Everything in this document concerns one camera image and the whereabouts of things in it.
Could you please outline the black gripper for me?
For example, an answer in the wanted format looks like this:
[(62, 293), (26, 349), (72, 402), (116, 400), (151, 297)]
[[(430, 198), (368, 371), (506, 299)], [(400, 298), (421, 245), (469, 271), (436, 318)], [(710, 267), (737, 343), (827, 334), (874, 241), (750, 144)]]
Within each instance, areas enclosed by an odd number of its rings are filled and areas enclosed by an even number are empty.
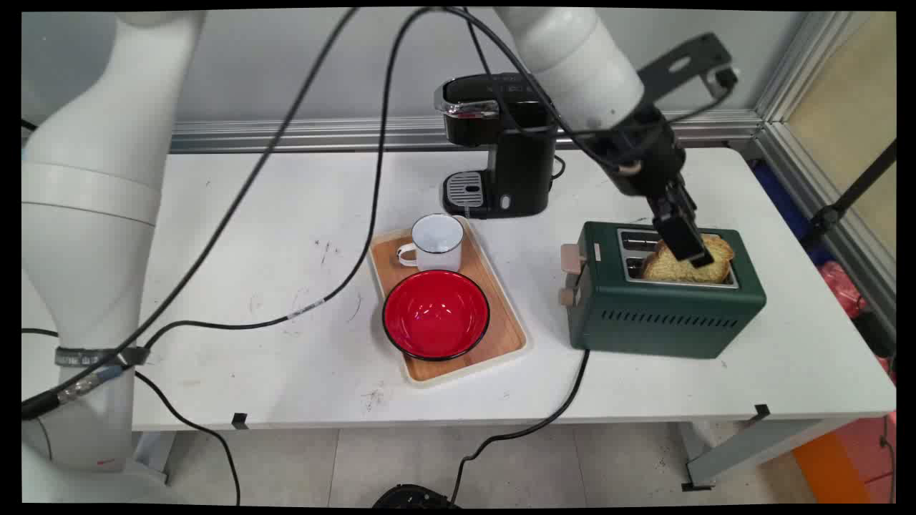
[(585, 147), (599, 157), (623, 195), (647, 201), (655, 231), (678, 261), (694, 268), (713, 264), (692, 220), (697, 206), (683, 178), (685, 149), (659, 108), (637, 108), (621, 126), (587, 136)]

